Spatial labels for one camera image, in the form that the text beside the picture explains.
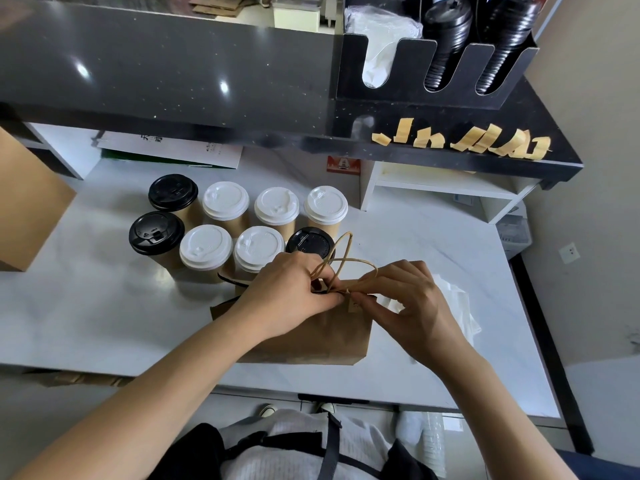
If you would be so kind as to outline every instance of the person's right hand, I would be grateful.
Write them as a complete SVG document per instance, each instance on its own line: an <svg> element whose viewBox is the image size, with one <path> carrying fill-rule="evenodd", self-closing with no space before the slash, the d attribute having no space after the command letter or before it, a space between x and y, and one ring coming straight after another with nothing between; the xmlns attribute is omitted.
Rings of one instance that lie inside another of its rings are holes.
<svg viewBox="0 0 640 480"><path fill-rule="evenodd" d="M349 286L351 297L418 362L436 374L472 348L423 261L397 261L365 274ZM396 299L396 314L370 294Z"/></svg>

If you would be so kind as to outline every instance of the wall socket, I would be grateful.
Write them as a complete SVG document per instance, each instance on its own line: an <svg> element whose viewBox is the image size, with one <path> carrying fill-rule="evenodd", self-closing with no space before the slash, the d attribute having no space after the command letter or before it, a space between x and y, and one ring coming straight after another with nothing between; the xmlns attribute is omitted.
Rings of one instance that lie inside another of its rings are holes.
<svg viewBox="0 0 640 480"><path fill-rule="evenodd" d="M558 250L560 253L560 257L562 258L563 263L569 264L576 259L580 259L580 254L578 254L578 249L575 247L575 243L567 244L564 248Z"/></svg>

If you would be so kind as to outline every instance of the black baseboard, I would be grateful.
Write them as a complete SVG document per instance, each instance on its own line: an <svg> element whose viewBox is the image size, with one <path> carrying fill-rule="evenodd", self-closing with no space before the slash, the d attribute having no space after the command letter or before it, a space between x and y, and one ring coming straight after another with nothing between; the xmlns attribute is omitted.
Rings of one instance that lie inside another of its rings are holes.
<svg viewBox="0 0 640 480"><path fill-rule="evenodd" d="M538 341L540 354L547 366L549 379L551 379L551 384L556 391L558 404L564 416L566 427L571 435L573 446L576 452L590 455L594 452L591 437L584 425L578 403L575 400L575 396L569 386L569 381L564 373L564 366L562 361L560 361L560 355L558 355L556 350L554 339L551 336L547 321L542 313L536 292L533 290L527 268L524 266L524 261L520 255L510 259L509 264L513 270L518 288L520 288L522 301L527 309L533 333Z"/></svg>

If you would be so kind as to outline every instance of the shoe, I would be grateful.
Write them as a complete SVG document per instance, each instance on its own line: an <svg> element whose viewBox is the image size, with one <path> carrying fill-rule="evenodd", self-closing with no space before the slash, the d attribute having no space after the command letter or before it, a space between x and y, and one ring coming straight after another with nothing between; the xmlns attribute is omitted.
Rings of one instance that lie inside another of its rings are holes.
<svg viewBox="0 0 640 480"><path fill-rule="evenodd" d="M331 413L335 414L335 404L333 403L318 403L316 408L316 414L318 413Z"/></svg>
<svg viewBox="0 0 640 480"><path fill-rule="evenodd" d="M274 414L274 412L276 412L277 410L278 410L277 406L274 406L273 404L267 404L265 407L263 407L260 410L260 412L258 413L258 416L260 416L261 418L268 418L269 416Z"/></svg>

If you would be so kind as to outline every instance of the person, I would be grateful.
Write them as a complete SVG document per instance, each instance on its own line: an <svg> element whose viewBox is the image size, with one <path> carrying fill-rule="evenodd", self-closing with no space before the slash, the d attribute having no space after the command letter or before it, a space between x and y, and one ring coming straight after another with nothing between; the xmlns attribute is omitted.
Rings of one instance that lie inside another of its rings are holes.
<svg viewBox="0 0 640 480"><path fill-rule="evenodd" d="M242 355L345 299L340 292L311 292L310 274L320 262L312 254L278 255L226 314L101 404L14 480L435 479L407 458L398 442L389 448L376 428L330 413L280 410L220 431L199 425L172 446ZM329 266L320 275L325 281L333 277ZM335 286L342 286L337 278ZM575 480L490 364L466 341L425 263L389 264L365 274L349 291L409 355L443 381L493 480ZM393 313L373 294L396 299L404 309ZM335 435L341 435L336 448Z"/></svg>

